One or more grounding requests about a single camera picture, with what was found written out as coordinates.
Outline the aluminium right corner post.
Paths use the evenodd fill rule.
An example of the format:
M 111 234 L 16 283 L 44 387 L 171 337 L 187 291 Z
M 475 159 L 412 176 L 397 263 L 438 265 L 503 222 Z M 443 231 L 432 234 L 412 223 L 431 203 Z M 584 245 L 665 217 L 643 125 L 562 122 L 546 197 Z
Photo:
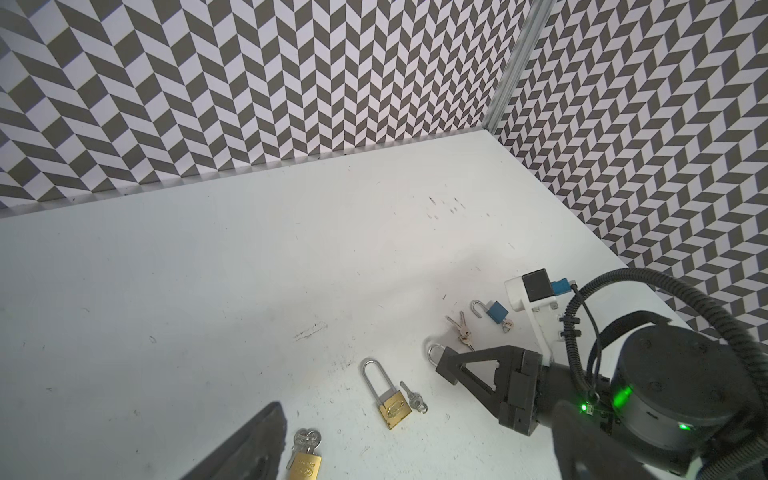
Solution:
M 555 0 L 533 1 L 520 35 L 511 48 L 511 54 L 483 118 L 482 126 L 494 134 L 502 121 L 504 111 L 514 97 L 514 91 L 548 21 Z

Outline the black padlock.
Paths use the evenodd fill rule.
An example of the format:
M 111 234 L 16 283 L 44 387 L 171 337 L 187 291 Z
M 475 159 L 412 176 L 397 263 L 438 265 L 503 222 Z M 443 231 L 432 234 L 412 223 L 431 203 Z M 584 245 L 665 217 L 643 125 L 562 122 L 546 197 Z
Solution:
M 427 347 L 426 356 L 428 361 L 433 365 L 437 366 L 442 359 L 442 356 L 446 350 L 446 347 L 439 343 L 433 343 L 430 344 Z

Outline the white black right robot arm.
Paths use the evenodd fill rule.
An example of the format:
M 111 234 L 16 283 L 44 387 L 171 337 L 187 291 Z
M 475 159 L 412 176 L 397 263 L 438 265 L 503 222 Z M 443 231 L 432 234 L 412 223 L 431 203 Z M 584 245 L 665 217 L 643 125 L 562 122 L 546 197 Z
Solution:
M 580 322 L 588 299 L 636 282 L 682 301 L 717 332 L 711 340 L 658 313 L 636 310 L 597 328 L 587 358 Z M 466 388 L 498 422 L 523 435 L 551 430 L 565 479 L 649 479 L 655 470 L 700 479 L 767 475 L 767 357 L 711 297 L 646 268 L 622 268 L 579 286 L 539 269 L 506 284 L 538 348 L 459 353 L 435 344 L 436 372 Z

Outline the loose silver key bunch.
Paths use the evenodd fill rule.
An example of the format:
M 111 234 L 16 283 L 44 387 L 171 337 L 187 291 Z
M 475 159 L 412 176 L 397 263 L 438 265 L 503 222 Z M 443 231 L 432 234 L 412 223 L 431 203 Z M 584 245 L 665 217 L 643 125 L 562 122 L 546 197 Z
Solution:
M 457 320 L 454 320 L 448 315 L 446 315 L 445 318 L 457 330 L 460 342 L 464 344 L 470 351 L 474 351 L 475 348 L 472 339 L 472 332 L 468 326 L 465 313 L 460 311 Z

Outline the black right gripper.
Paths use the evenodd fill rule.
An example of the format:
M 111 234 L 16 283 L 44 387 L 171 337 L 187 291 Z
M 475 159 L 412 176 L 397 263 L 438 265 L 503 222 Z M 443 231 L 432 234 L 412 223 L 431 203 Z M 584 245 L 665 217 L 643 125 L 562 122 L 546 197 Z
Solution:
M 545 367 L 543 356 L 513 346 L 499 346 L 459 353 L 443 347 L 435 371 L 452 385 L 461 384 L 499 424 L 524 436 L 537 428 L 539 381 Z M 470 364 L 494 362 L 493 384 L 482 380 Z

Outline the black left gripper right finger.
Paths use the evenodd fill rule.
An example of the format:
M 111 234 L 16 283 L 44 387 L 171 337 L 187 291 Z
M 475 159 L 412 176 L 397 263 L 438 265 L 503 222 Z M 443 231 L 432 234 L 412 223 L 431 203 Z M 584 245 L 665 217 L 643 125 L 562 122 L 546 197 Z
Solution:
M 616 441 L 578 413 L 574 405 L 564 401 L 556 405 L 551 431 L 562 479 L 654 479 Z

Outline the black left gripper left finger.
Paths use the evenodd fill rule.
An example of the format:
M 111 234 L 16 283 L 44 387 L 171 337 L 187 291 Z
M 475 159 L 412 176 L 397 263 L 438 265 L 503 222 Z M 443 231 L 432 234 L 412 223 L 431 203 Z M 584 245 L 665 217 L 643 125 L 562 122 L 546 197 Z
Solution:
M 183 479 L 276 479 L 286 435 L 287 420 L 282 405 L 271 402 Z

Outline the large brass padlock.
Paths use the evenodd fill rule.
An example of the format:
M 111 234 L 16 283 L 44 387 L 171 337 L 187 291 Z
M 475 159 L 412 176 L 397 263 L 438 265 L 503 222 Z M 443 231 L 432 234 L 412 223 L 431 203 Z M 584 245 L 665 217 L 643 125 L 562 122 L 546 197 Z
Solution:
M 393 431 L 413 412 L 426 414 L 429 411 L 423 396 L 411 390 L 405 382 L 396 385 L 377 359 L 363 359 L 359 370 L 389 431 Z

